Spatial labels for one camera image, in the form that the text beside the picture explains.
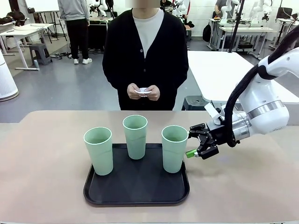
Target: white object in hand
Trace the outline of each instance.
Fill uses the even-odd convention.
[[[137,93],[139,93],[139,94],[149,94],[149,93],[151,93],[152,91],[148,91],[148,92],[146,92],[145,90],[146,90],[147,88],[140,88],[140,91],[136,91],[136,90],[134,90],[135,92],[137,92]]]

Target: white sneakers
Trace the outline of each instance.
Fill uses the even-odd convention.
[[[93,62],[93,60],[91,58],[83,59],[82,64],[89,64],[91,62]],[[74,64],[79,64],[79,60],[78,59],[74,59]]]
[[[88,64],[88,63],[91,63],[91,62],[93,62],[93,60],[91,58],[83,59],[82,64]]]

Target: black cardigan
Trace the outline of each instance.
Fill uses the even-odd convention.
[[[189,69],[185,36],[182,22],[165,13],[159,32],[144,58],[132,10],[109,23],[103,70],[107,80],[118,91],[121,109],[124,105],[153,104],[148,99],[130,100],[127,87],[131,83],[139,88],[156,85],[161,96],[154,107],[166,110],[174,107],[177,89],[187,79]]]

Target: white shirt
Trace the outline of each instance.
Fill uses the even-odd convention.
[[[146,58],[146,54],[148,53],[148,50],[154,42],[161,27],[164,18],[164,11],[159,9],[156,15],[148,19],[137,19],[134,16],[133,18],[142,43],[144,58]]]

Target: backpack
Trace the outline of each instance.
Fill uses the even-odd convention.
[[[9,23],[9,22],[12,22],[12,21],[13,21],[13,19],[9,16],[4,17],[4,18],[0,18],[0,25],[6,24],[6,23]]]
[[[203,30],[202,39],[205,42],[210,42],[211,34],[212,34],[212,29],[211,29],[211,26],[210,26],[210,23],[209,23],[209,24],[207,24],[207,26]]]
[[[25,15],[20,11],[14,11],[7,14],[7,16],[11,16],[14,20],[20,21],[25,19]]]

